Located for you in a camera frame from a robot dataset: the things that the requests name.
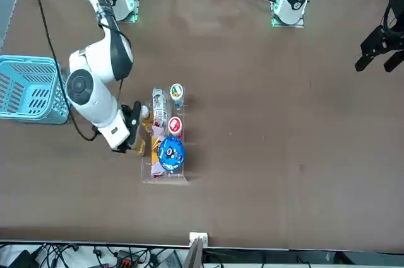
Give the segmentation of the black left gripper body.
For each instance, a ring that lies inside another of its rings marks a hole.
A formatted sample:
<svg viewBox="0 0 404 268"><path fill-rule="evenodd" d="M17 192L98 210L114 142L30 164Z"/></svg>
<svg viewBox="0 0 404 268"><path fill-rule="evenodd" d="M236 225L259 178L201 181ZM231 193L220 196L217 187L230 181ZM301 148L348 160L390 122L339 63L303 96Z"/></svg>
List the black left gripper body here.
<svg viewBox="0 0 404 268"><path fill-rule="evenodd" d="M396 20L393 26L388 23L388 16L393 13ZM403 49L403 0L389 0L383 18L386 36L395 49Z"/></svg>

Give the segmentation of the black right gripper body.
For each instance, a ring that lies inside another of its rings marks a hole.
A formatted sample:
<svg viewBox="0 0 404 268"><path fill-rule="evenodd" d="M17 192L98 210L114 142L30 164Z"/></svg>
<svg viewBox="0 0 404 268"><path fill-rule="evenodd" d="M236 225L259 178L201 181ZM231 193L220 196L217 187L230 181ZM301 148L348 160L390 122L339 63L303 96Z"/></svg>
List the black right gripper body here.
<svg viewBox="0 0 404 268"><path fill-rule="evenodd" d="M116 153L126 153L126 151L131 151L135 149L136 138L128 137L122 144L118 145L115 148L112 148L113 152Z"/></svg>

